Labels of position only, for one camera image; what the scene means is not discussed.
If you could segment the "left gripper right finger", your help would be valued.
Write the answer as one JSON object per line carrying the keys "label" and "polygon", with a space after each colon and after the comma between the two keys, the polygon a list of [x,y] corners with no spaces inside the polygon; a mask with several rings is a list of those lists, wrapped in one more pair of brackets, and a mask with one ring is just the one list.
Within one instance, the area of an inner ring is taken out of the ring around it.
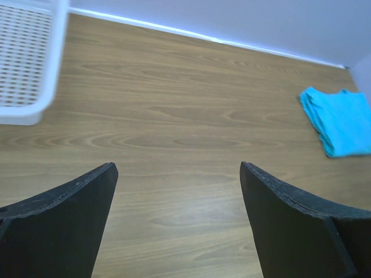
{"label": "left gripper right finger", "polygon": [[323,199],[242,162],[240,182],[264,277],[369,277],[370,211]]}

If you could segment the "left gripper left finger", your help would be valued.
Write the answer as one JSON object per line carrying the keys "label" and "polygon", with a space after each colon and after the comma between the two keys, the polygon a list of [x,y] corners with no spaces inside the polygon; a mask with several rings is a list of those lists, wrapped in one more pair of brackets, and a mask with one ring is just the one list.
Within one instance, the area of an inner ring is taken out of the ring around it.
{"label": "left gripper left finger", "polygon": [[117,181],[105,163],[1,207],[1,277],[91,277]]}

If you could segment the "turquoise t shirt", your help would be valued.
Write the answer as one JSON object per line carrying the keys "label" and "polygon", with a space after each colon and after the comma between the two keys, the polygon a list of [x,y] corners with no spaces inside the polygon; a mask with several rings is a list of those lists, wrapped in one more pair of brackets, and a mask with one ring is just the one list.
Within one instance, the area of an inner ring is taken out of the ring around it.
{"label": "turquoise t shirt", "polygon": [[299,102],[330,158],[370,155],[370,106],[361,92],[323,93],[313,87]]}

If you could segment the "white plastic basket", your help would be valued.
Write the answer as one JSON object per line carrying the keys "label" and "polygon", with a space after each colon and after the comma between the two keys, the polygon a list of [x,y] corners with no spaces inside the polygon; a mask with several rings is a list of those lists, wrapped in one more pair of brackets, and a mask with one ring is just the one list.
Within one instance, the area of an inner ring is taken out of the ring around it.
{"label": "white plastic basket", "polygon": [[37,124],[55,98],[69,1],[1,1],[1,124]]}

